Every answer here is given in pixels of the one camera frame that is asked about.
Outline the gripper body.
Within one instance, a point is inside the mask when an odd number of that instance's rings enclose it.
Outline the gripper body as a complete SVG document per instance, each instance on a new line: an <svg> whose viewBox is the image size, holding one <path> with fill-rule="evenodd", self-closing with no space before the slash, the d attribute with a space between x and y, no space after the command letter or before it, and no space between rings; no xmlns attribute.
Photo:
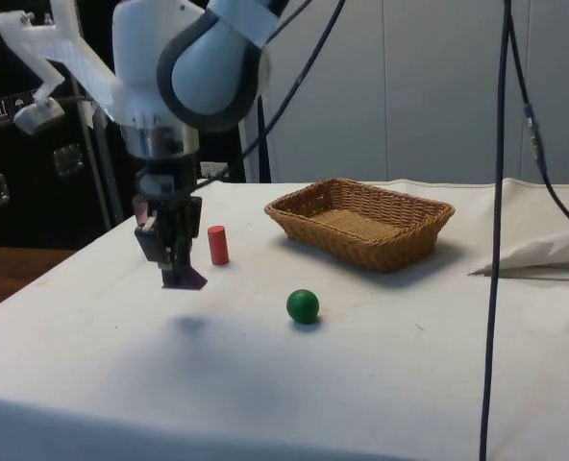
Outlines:
<svg viewBox="0 0 569 461"><path fill-rule="evenodd" d="M138 191L146 199L183 199L196 186L195 157L148 160L138 173Z"/></svg>

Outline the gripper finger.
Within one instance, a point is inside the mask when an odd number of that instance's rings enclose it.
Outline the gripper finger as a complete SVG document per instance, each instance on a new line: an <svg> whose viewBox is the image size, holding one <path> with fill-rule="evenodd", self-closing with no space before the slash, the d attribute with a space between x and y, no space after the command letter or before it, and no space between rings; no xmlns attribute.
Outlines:
<svg viewBox="0 0 569 461"><path fill-rule="evenodd" d="M145 258L161 270L165 288L176 285L174 228L171 209L161 203L148 202L137 194L133 198L136 218L135 237Z"/></svg>
<svg viewBox="0 0 569 461"><path fill-rule="evenodd" d="M198 236L202 199L188 197L177 209L175 245L173 247L171 285L173 287L202 287L203 277L191 265L191 249Z"/></svg>

